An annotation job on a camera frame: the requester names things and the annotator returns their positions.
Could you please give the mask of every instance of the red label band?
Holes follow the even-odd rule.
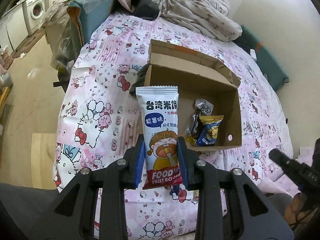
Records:
[[[142,189],[182,184],[178,165],[165,167],[161,170],[147,171],[147,180]]]

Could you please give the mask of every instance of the beige blanket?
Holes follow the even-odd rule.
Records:
[[[238,38],[242,29],[227,15],[227,0],[153,0],[159,5],[161,16],[210,38],[228,42]]]

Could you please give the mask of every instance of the washing machine door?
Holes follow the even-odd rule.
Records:
[[[39,19],[44,14],[44,3],[43,1],[39,0],[36,1],[31,8],[30,11],[31,18],[36,20]]]

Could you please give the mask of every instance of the bed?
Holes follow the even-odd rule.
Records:
[[[239,167],[255,184],[277,180],[283,173],[268,153],[279,148],[293,157],[289,130],[276,93],[250,55],[233,42],[207,38],[161,18],[150,22],[115,13],[92,34],[72,69],[58,120],[53,168],[58,190],[81,168],[107,167],[135,145],[142,131],[141,114],[129,88],[147,63],[150,39],[216,57],[241,78],[242,147],[204,152],[200,158],[219,169]],[[195,230],[193,192],[183,185],[142,190],[145,179],[144,169],[139,188],[125,191],[129,239],[160,239]],[[94,224],[98,236],[99,212]]]

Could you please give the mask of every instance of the yellow cartoon shirt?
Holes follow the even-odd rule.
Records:
[[[175,155],[172,158],[174,159],[176,164],[178,164],[178,155]],[[153,170],[157,171],[170,166],[171,164],[170,164],[169,158],[165,158],[165,159],[157,158],[155,161],[155,164],[153,165]]]

